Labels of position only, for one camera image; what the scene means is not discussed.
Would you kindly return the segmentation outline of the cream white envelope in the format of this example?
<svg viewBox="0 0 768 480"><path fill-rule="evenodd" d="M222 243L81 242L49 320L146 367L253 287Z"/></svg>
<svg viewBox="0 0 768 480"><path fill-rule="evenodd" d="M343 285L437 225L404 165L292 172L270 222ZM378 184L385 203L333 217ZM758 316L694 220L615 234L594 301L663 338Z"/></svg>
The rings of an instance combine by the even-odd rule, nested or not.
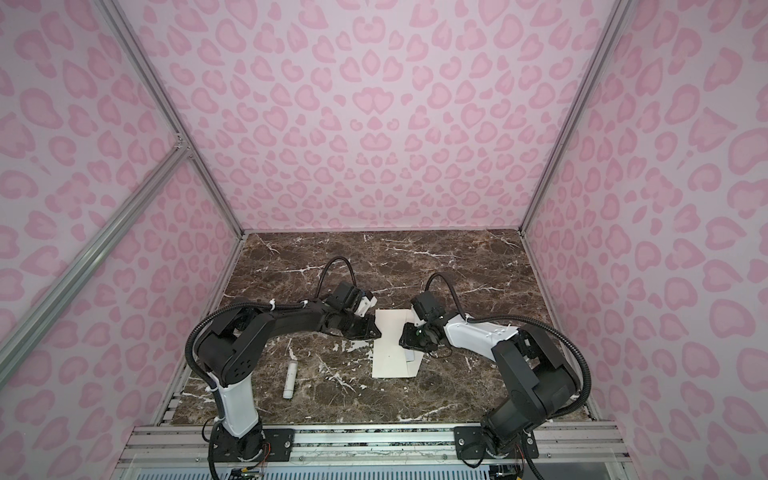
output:
<svg viewBox="0 0 768 480"><path fill-rule="evenodd" d="M376 327L382 336L373 343L372 377L378 379L416 377L423 352L404 349L399 340L407 323L415 324L415 312L409 309L378 309Z"/></svg>

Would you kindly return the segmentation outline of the white glue stick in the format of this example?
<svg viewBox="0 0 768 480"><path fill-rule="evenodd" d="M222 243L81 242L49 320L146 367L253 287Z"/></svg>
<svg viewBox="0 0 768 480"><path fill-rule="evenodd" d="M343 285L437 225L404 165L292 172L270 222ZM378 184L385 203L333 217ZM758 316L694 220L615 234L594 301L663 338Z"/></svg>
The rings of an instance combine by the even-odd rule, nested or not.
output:
<svg viewBox="0 0 768 480"><path fill-rule="evenodd" d="M283 399L291 400L293 398L294 392L295 392L297 373L298 373L298 362L295 360L291 360L288 363L288 367L286 371L286 378L285 378L283 394L282 394Z"/></svg>

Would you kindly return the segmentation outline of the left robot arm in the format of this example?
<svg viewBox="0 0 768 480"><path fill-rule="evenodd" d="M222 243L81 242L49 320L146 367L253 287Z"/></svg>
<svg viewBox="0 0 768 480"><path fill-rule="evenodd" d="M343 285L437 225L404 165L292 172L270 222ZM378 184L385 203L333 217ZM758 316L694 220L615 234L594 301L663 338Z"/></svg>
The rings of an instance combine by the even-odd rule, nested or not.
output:
<svg viewBox="0 0 768 480"><path fill-rule="evenodd" d="M252 388L267 343L300 332L340 333L348 340L375 340L377 299L343 282L324 298L295 304L236 300L193 327L184 347L192 372L212 394L216 416L207 438L208 461L263 461L275 454L263 430Z"/></svg>

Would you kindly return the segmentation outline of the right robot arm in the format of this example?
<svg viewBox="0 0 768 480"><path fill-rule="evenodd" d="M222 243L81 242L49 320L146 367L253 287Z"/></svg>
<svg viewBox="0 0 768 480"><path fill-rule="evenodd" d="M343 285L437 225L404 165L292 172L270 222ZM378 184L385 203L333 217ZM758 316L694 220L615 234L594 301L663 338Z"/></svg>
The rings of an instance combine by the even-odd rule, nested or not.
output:
<svg viewBox="0 0 768 480"><path fill-rule="evenodd" d="M478 442L459 447L465 463L521 457L534 443L535 428L585 405L589 367L576 345L551 325L519 315L448 313L429 291L414 297L411 307L417 322L403 327L401 347L431 353L446 345L474 352L496 364L507 390L506 400L482 418Z"/></svg>

